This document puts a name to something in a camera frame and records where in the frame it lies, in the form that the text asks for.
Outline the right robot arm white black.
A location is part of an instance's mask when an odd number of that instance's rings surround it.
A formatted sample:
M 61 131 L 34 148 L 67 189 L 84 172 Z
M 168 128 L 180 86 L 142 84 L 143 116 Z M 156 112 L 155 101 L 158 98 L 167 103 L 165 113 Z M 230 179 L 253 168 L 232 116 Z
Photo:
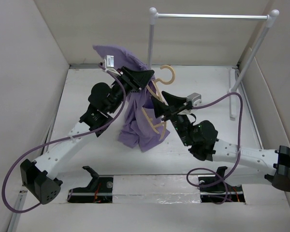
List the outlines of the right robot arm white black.
M 202 183 L 201 189 L 215 186 L 225 190 L 230 185 L 270 184 L 278 190 L 290 192 L 289 147 L 253 149 L 225 142 L 218 138 L 218 131 L 210 121 L 190 122 L 191 110 L 201 109 L 200 94 L 192 93 L 183 98 L 163 91 L 162 95 L 166 102 L 151 98 L 155 117 L 172 123 L 183 145 L 189 147 L 188 151 L 196 159 L 234 164 L 228 173 L 225 167 L 219 167 L 218 175 Z

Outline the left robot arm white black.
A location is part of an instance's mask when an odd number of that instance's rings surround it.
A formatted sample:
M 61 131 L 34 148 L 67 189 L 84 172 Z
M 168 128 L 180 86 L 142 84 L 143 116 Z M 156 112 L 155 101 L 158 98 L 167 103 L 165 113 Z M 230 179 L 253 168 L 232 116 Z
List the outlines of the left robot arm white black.
M 146 88 L 153 70 L 133 71 L 125 66 L 117 69 L 115 81 L 109 86 L 95 84 L 88 97 L 87 111 L 80 117 L 66 141 L 55 144 L 48 153 L 34 161 L 20 164 L 23 185 L 40 204 L 48 204 L 60 193 L 62 180 L 57 178 L 62 167 L 82 149 L 93 136 L 99 137 L 110 125 L 114 113 L 125 102 L 125 97 Z

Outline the purple t shirt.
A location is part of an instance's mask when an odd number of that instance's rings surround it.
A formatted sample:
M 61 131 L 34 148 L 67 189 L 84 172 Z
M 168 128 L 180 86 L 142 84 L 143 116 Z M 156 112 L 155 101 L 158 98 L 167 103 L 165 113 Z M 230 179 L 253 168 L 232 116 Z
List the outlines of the purple t shirt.
M 148 67 L 136 55 L 124 47 L 117 45 L 93 45 L 93 49 L 101 58 L 106 55 L 114 56 L 116 69 L 123 66 L 133 71 L 144 71 Z M 127 147 L 140 147 L 142 152 L 158 146 L 169 136 L 170 131 L 164 125 L 159 125 L 155 132 L 152 126 L 161 123 L 155 117 L 151 93 L 144 89 L 139 93 L 130 93 L 127 96 L 128 107 L 124 115 L 124 124 L 118 136 L 118 141 Z

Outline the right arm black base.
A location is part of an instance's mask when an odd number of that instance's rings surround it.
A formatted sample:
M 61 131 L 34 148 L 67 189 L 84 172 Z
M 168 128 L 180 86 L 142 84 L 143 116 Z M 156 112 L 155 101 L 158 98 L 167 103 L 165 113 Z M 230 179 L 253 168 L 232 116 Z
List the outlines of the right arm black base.
M 195 185 L 208 185 L 212 184 L 215 181 L 218 181 L 219 178 L 215 174 L 204 174 L 198 175 L 198 180 L 194 181 Z M 228 196 L 225 203 L 245 203 L 244 191 L 242 186 L 231 186 L 226 183 Z M 226 188 L 222 182 L 217 185 L 204 188 L 198 187 L 200 190 L 200 201 L 201 203 L 214 203 L 221 204 L 225 198 Z

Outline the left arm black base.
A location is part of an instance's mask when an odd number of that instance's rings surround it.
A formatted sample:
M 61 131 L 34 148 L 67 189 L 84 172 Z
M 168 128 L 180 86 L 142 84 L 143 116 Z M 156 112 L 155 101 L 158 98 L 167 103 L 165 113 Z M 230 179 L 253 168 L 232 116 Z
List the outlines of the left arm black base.
M 69 203 L 112 203 L 113 202 L 113 175 L 99 175 L 89 166 L 83 166 L 89 172 L 91 180 L 85 187 L 69 190 Z

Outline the wooden clothes hanger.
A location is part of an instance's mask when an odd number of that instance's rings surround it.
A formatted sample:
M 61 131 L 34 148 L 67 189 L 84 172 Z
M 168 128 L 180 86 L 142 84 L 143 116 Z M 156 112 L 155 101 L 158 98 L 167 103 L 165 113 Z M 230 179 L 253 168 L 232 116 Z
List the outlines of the wooden clothes hanger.
M 157 78 L 155 80 L 151 80 L 150 83 L 153 84 L 155 91 L 152 90 L 152 88 L 149 86 L 149 84 L 146 86 L 146 88 L 149 91 L 149 93 L 155 99 L 157 99 L 159 102 L 164 102 L 163 101 L 163 98 L 162 98 L 162 94 L 161 94 L 159 88 L 157 87 L 157 82 L 160 82 L 163 85 L 170 85 L 170 84 L 172 84 L 175 81 L 175 71 L 174 71 L 174 69 L 170 65 L 161 65 L 160 66 L 160 69 L 161 70 L 162 69 L 168 69 L 171 72 L 171 74 L 172 74 L 171 79 L 169 81 L 164 81 L 164 80 L 162 80 L 160 78 Z M 159 134 L 160 135 L 159 141 L 161 141 L 164 138 L 164 136 L 165 136 L 165 133 L 166 133 L 166 124 L 167 123 L 165 121 L 163 121 L 163 122 L 161 122 L 159 124 L 154 125 L 152 123 L 153 118 L 151 118 L 151 117 L 148 116 L 147 112 L 145 111 L 145 108 L 143 108 L 143 107 L 142 107 L 142 112 L 143 112 L 143 115 L 145 116 L 145 118 L 147 119 L 147 121 L 148 121 L 151 129 L 156 134 Z

